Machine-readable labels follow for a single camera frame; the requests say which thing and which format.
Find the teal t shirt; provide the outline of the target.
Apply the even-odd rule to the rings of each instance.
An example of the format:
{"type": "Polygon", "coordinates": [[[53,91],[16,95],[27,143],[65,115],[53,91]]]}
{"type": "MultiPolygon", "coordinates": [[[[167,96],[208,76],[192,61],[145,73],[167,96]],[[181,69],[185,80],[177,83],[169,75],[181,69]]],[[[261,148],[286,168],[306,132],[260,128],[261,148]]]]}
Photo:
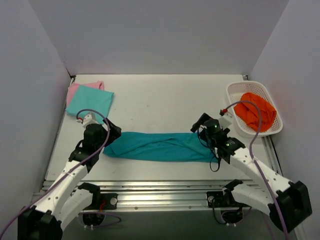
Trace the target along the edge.
{"type": "Polygon", "coordinates": [[[155,162],[218,161],[195,133],[124,132],[103,153],[111,158],[155,162]]]}

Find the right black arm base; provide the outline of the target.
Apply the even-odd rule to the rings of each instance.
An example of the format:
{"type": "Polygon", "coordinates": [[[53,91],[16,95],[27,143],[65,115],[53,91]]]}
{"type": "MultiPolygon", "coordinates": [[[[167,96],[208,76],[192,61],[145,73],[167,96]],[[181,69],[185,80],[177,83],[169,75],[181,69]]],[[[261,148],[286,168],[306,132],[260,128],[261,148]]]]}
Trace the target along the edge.
{"type": "Polygon", "coordinates": [[[206,192],[207,205],[209,208],[248,208],[244,203],[229,200],[224,196],[222,191],[207,191],[206,192]]]}

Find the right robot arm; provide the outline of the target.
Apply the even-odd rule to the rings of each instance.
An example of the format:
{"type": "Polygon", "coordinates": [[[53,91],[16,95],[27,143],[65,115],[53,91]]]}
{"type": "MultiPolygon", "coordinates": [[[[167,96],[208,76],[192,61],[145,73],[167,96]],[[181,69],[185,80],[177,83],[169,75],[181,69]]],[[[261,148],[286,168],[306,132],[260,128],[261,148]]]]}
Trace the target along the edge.
{"type": "Polygon", "coordinates": [[[235,179],[222,188],[223,203],[257,209],[268,215],[279,230],[291,232],[312,214],[307,186],[289,180],[252,157],[244,143],[228,136],[231,123],[227,117],[215,119],[203,113],[191,128],[219,162],[240,170],[260,187],[255,189],[235,179]]]}

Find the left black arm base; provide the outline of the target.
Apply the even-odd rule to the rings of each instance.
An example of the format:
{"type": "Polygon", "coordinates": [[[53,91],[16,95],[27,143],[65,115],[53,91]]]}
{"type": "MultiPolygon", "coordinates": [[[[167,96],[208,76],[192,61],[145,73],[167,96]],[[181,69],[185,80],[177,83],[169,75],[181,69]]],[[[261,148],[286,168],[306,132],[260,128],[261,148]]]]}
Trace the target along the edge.
{"type": "Polygon", "coordinates": [[[117,193],[102,193],[98,200],[87,206],[85,211],[115,210],[118,204],[117,193]]]}

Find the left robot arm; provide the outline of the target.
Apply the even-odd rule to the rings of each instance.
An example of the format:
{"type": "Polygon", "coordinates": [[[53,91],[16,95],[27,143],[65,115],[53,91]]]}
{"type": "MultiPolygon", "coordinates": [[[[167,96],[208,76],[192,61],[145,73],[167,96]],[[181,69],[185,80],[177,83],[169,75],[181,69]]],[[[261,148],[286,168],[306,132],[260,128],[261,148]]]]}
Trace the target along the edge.
{"type": "Polygon", "coordinates": [[[99,160],[100,152],[121,135],[121,128],[105,118],[104,124],[83,120],[83,139],[71,152],[51,187],[18,217],[19,240],[60,240],[68,224],[83,210],[106,205],[99,186],[81,183],[99,160]]]}

